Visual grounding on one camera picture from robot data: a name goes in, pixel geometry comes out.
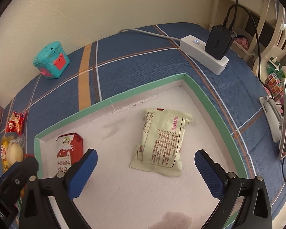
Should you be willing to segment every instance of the red snack packet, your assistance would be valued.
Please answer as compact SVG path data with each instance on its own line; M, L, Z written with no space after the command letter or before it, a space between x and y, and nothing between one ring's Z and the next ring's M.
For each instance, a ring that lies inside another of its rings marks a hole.
M26 111L20 114L18 114L17 112L13 112L11 114L10 120L8 122L8 125L6 126L5 131L17 132L19 136L22 135L22 129L26 115L27 115Z
M84 155L83 138L77 133L61 135L56 140L58 171L67 172Z

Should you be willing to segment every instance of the charger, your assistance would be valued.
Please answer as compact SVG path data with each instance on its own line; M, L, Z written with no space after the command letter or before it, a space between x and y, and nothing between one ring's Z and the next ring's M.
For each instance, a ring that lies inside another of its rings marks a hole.
M237 34L222 25L213 26L205 50L217 60L221 60L230 49Z

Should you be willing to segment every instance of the power strip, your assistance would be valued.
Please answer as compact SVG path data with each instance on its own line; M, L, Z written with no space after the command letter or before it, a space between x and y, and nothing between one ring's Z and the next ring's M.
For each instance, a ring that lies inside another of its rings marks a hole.
M205 42L192 35L182 38L179 46L181 51L196 59L214 74L219 75L226 68L229 59L224 56L221 60L217 60L205 51L205 47Z

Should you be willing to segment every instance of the white cable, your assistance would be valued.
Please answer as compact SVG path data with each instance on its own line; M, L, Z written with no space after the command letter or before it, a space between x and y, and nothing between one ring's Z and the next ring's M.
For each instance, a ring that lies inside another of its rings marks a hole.
M145 33L145 34L149 34L149 35L152 35L152 36L157 36L157 37L160 37L160 38L181 41L181 39L178 39L178 38L169 37L169 36L165 36L165 35L161 35L161 34L157 34L157 33L150 33L150 32L146 32L146 31L139 30L139 29L123 29L123 30L120 31L120 33L123 32L123 31L126 31L126 30L136 31L136 32L140 32L140 33Z

